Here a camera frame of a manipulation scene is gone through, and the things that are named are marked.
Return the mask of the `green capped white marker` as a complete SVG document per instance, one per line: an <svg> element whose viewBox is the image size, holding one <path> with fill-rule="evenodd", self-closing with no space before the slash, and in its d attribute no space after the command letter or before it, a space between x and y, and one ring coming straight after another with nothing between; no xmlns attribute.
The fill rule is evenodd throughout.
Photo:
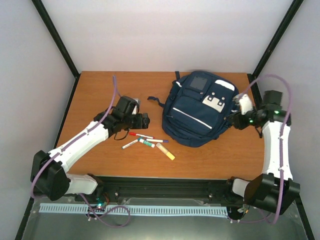
<svg viewBox="0 0 320 240"><path fill-rule="evenodd" d="M124 149L126 149L126 148L128 148L128 147L130 147L130 146L132 146L132 145L134 145L136 143L138 143L140 141L140 139L141 139L141 137L139 137L139 138L137 138L137 139L135 139L135 140L123 145L121 148L124 150Z"/></svg>

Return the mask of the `green white glue stick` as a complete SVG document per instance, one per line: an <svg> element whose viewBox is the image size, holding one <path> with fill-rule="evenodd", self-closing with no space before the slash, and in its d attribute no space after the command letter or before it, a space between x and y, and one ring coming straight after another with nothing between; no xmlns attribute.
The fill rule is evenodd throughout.
<svg viewBox="0 0 320 240"><path fill-rule="evenodd" d="M146 146L151 147L151 148L154 148L154 147L155 147L155 144L154 144L154 143L151 143L151 142L149 142L149 141L147 141L147 140L145 140L145 139L143 139L143 138L140 138L138 141L139 141L140 143L146 145Z"/></svg>

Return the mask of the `navy blue student backpack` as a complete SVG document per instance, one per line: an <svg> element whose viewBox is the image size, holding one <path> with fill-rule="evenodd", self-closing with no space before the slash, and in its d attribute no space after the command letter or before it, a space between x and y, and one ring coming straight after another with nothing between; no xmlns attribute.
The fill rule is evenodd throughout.
<svg viewBox="0 0 320 240"><path fill-rule="evenodd" d="M239 110L233 98L239 90L231 81L207 71L193 71L176 79L162 107L162 129L179 144L198 148L216 140Z"/></svg>

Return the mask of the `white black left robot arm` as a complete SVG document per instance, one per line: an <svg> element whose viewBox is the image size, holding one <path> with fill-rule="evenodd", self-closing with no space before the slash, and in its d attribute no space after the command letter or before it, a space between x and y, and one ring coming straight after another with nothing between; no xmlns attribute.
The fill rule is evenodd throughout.
<svg viewBox="0 0 320 240"><path fill-rule="evenodd" d="M39 191L51 201L65 195L87 195L92 201L103 198L104 187L93 174L70 174L71 167L96 145L115 137L117 133L131 129L147 129L150 118L140 113L139 103L122 96L116 106L97 114L89 125L63 145L49 152L38 151L33 157L31 169L31 196Z"/></svg>

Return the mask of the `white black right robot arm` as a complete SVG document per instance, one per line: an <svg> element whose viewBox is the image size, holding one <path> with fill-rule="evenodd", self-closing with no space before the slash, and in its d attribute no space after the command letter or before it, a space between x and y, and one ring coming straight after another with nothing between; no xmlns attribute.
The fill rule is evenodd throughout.
<svg viewBox="0 0 320 240"><path fill-rule="evenodd" d="M291 115L281 106L282 92L267 90L259 109L247 94L234 97L239 110L228 117L238 130L255 127L264 140L262 172L249 181L229 179L230 191L243 198L245 204L282 215L300 193L300 184L293 181L289 164L289 134Z"/></svg>

